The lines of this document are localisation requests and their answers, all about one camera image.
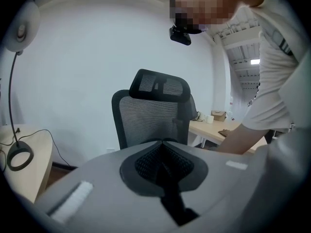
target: white wall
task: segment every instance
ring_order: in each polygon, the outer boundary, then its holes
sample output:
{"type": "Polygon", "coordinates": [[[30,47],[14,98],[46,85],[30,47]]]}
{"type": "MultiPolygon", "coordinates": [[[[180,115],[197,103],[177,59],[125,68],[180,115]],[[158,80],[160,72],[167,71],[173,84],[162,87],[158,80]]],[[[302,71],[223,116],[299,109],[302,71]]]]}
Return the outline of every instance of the white wall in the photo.
{"type": "Polygon", "coordinates": [[[228,111],[231,92],[230,65],[221,38],[218,35],[214,38],[216,45],[213,47],[213,110],[228,111]]]}
{"type": "Polygon", "coordinates": [[[232,69],[232,67],[230,67],[230,77],[231,77],[231,96],[233,98],[232,117],[236,121],[242,122],[245,115],[243,90],[241,87],[241,82],[235,71],[232,69]]]}
{"type": "MultiPolygon", "coordinates": [[[[39,32],[17,58],[14,122],[49,129],[65,160],[80,166],[119,149],[111,98],[140,68],[185,79],[198,111],[213,101],[211,47],[201,35],[184,46],[154,0],[60,0],[41,7],[39,32]]],[[[1,118],[9,123],[7,85],[13,54],[0,63],[1,118]]],[[[64,163],[57,153],[54,161],[64,163]]]]}

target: white sticker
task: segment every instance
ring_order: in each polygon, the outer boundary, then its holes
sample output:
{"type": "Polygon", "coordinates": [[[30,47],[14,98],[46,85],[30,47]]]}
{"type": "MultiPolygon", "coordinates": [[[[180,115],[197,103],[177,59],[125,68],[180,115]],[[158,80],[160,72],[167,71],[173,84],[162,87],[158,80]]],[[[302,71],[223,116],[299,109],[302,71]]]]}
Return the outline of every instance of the white sticker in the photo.
{"type": "Polygon", "coordinates": [[[240,169],[240,170],[246,170],[247,167],[248,167],[247,164],[239,163],[239,162],[234,162],[234,161],[227,161],[226,165],[230,166],[230,167],[234,167],[234,168],[240,169]]]}

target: floor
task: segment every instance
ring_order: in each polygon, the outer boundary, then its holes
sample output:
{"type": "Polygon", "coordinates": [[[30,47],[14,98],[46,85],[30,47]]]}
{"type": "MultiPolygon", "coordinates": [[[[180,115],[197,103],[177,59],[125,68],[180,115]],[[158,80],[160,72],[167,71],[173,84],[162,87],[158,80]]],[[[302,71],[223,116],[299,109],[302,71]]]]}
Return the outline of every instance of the floor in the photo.
{"type": "Polygon", "coordinates": [[[59,179],[63,178],[64,176],[66,176],[70,172],[71,172],[70,170],[65,170],[65,169],[61,169],[61,168],[52,166],[46,188],[48,188],[50,185],[52,185],[53,183],[55,183],[59,179]]]}

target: light wood desk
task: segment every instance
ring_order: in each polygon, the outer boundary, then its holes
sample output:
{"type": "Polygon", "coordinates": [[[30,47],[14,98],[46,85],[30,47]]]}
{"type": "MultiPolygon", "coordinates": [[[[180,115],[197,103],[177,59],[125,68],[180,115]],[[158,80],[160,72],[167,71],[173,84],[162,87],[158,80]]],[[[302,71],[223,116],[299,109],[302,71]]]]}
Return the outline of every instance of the light wood desk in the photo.
{"type": "MultiPolygon", "coordinates": [[[[20,128],[17,138],[32,134],[38,129],[29,127],[25,124],[14,125],[15,130],[20,128]]],[[[12,142],[11,125],[2,126],[0,128],[0,142],[10,144],[12,142]]],[[[6,166],[4,176],[10,187],[17,193],[34,202],[36,197],[45,190],[50,170],[52,166],[52,148],[53,141],[51,135],[47,131],[40,131],[32,136],[21,139],[27,143],[34,152],[34,158],[28,166],[20,171],[13,172],[6,166]]],[[[1,145],[6,156],[10,146],[1,145]]],[[[20,153],[12,159],[13,166],[19,166],[27,160],[29,153],[20,153]]],[[[0,152],[1,170],[4,168],[4,154],[0,152]]]]}
{"type": "MultiPolygon", "coordinates": [[[[208,141],[211,141],[213,143],[220,145],[222,143],[222,141],[225,139],[225,137],[223,137],[221,134],[219,134],[218,131],[234,130],[240,124],[241,123],[239,123],[239,122],[229,121],[229,120],[225,120],[224,122],[214,120],[212,124],[208,124],[205,122],[198,122],[198,121],[190,121],[189,131],[191,133],[198,135],[198,136],[201,136],[202,138],[204,138],[208,141]]],[[[248,152],[254,153],[255,150],[259,146],[263,146],[266,144],[267,144],[267,142],[266,142],[265,138],[263,137],[248,152]]]]}

